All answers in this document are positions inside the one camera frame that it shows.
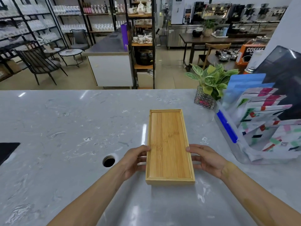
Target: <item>floor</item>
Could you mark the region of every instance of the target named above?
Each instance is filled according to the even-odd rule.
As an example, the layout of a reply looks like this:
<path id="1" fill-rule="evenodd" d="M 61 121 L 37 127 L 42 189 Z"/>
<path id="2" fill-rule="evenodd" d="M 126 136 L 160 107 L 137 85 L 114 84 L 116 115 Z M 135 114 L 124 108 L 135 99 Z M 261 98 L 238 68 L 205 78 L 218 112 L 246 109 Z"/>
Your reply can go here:
<path id="1" fill-rule="evenodd" d="M 194 62 L 198 61 L 195 52 Z M 165 46 L 156 49 L 156 89 L 195 89 L 198 82 L 185 76 L 185 68 L 182 67 L 184 49 L 167 50 Z M 186 63 L 188 62 L 190 50 L 186 52 Z M 72 57 L 65 57 L 67 64 L 73 64 Z M 37 84 L 34 75 L 29 69 L 25 69 L 16 75 L 0 82 L 0 90 L 53 90 L 53 89 L 102 89 L 95 85 L 90 73 L 88 61 L 76 66 L 68 66 L 62 62 L 62 67 L 68 74 L 66 76 L 61 70 L 51 73 L 57 86 L 47 74 L 38 75 L 40 85 Z"/>

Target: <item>purple box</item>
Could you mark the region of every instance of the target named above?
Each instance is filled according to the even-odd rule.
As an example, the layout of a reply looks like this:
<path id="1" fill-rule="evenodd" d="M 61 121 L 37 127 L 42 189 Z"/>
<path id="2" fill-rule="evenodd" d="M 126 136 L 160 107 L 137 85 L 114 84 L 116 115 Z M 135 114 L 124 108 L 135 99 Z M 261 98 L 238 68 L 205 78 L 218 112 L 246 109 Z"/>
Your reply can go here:
<path id="1" fill-rule="evenodd" d="M 127 25 L 126 23 L 121 25 L 121 33 L 122 33 L 122 40 L 123 40 L 123 47 L 124 49 L 127 49 L 127 45 L 129 44 L 128 41 L 128 31 L 127 31 Z"/>

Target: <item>hand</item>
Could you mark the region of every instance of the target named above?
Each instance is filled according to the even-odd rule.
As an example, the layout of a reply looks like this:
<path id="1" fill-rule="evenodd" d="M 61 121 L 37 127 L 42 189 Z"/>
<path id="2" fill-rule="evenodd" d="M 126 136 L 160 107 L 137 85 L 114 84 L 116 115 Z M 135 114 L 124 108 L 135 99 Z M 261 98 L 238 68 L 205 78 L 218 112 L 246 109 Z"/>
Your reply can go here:
<path id="1" fill-rule="evenodd" d="M 201 164 L 194 164 L 195 169 L 202 169 L 214 177 L 221 178 L 222 170 L 227 160 L 215 152 L 211 147 L 199 144 L 189 144 L 187 152 L 196 153 L 199 156 L 191 156 L 192 161 L 199 161 Z"/>
<path id="2" fill-rule="evenodd" d="M 131 148 L 126 152 L 123 158 L 118 162 L 125 168 L 124 180 L 129 179 L 136 171 L 145 171 L 146 165 L 137 165 L 140 162 L 146 162 L 146 152 L 151 148 L 146 145 L 141 145 L 137 148 Z"/>

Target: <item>marble countertop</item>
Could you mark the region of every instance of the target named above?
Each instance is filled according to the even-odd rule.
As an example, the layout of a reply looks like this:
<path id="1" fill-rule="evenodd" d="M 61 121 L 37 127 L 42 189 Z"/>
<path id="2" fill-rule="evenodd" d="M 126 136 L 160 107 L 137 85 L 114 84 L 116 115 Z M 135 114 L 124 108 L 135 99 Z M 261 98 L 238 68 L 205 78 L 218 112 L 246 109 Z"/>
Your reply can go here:
<path id="1" fill-rule="evenodd" d="M 123 47 L 122 33 L 113 32 L 82 53 L 84 56 L 128 55 Z"/>
<path id="2" fill-rule="evenodd" d="M 0 91 L 0 142 L 20 142 L 0 166 L 0 225 L 46 225 L 129 148 L 147 143 L 150 109 L 182 109 L 190 143 L 209 145 L 301 212 L 301 161 L 246 165 L 231 153 L 195 90 Z M 217 178 L 195 172 L 194 186 L 149 186 L 136 173 L 98 225 L 255 225 Z"/>

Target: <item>glass vase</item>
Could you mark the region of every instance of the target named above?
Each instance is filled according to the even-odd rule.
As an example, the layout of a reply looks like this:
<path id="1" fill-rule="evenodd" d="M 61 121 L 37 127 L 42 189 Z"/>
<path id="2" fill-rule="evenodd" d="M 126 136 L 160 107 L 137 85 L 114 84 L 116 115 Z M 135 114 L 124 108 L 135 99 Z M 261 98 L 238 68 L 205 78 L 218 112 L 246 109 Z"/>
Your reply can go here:
<path id="1" fill-rule="evenodd" d="M 208 109 L 213 109 L 216 103 L 216 100 L 209 94 L 205 94 L 203 88 L 198 86 L 197 92 L 194 97 L 194 103 L 204 106 Z"/>

